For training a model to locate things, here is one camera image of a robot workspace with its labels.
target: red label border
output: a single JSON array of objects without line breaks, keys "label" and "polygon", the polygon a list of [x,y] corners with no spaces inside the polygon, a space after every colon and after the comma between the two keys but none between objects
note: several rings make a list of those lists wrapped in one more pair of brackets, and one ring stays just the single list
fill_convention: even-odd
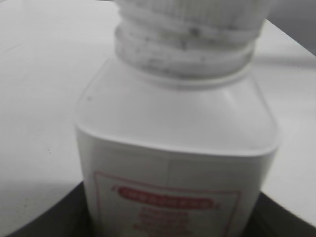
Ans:
[{"label": "red label border", "polygon": [[134,180],[130,180],[130,179],[117,177],[117,176],[110,175],[110,174],[105,174],[101,171],[95,171],[94,172],[94,184],[95,184],[96,194],[97,194],[97,211],[98,211],[99,221],[101,221],[101,200],[100,200],[99,185],[98,185],[98,180],[97,180],[98,176],[102,176],[104,178],[108,178],[108,179],[112,179],[112,180],[116,180],[116,181],[121,181],[121,182],[125,182],[125,183],[130,183],[130,184],[134,184],[134,185],[138,185],[138,186],[143,186],[143,187],[147,187],[147,188],[166,190],[166,191],[174,191],[174,192],[180,192],[180,193],[236,195],[236,201],[235,201],[233,210],[230,214],[228,223],[226,224],[223,237],[227,237],[228,231],[229,231],[230,226],[233,222],[233,219],[234,219],[234,216],[236,214],[238,205],[240,203],[240,198],[241,198],[240,191],[194,190],[194,189],[178,189],[178,188],[170,188],[170,187],[161,187],[161,186],[146,184],[146,183],[142,183],[142,182],[138,182],[138,181],[134,181]]}]

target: bottle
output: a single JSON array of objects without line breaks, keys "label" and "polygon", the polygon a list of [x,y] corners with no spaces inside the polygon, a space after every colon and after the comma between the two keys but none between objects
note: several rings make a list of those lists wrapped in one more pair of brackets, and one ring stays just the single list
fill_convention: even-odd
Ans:
[{"label": "bottle", "polygon": [[98,237],[239,237],[279,144],[250,76],[266,0],[118,0],[76,131]]}]

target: bottle neck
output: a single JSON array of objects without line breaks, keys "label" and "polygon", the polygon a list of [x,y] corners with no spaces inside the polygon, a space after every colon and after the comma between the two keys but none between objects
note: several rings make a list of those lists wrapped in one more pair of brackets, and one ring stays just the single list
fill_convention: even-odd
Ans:
[{"label": "bottle neck", "polygon": [[125,63],[162,77],[220,78],[233,74],[252,58],[254,41],[218,42],[191,34],[171,32],[159,24],[122,15],[116,31],[116,54]]}]

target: white table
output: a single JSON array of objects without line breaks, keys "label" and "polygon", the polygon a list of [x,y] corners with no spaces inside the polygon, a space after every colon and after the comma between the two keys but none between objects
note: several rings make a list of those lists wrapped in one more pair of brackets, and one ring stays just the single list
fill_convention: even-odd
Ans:
[{"label": "white table", "polygon": [[[0,236],[81,181],[71,114],[111,52],[116,12],[106,1],[0,3]],[[263,191],[316,226],[316,58],[266,22],[253,68],[284,127]]]}]

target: bottle label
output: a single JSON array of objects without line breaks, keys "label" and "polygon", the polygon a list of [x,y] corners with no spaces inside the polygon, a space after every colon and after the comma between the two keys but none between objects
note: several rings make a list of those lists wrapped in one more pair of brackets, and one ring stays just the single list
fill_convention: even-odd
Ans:
[{"label": "bottle label", "polygon": [[99,222],[108,236],[226,237],[241,196],[239,191],[160,187],[101,171],[94,181]]}]

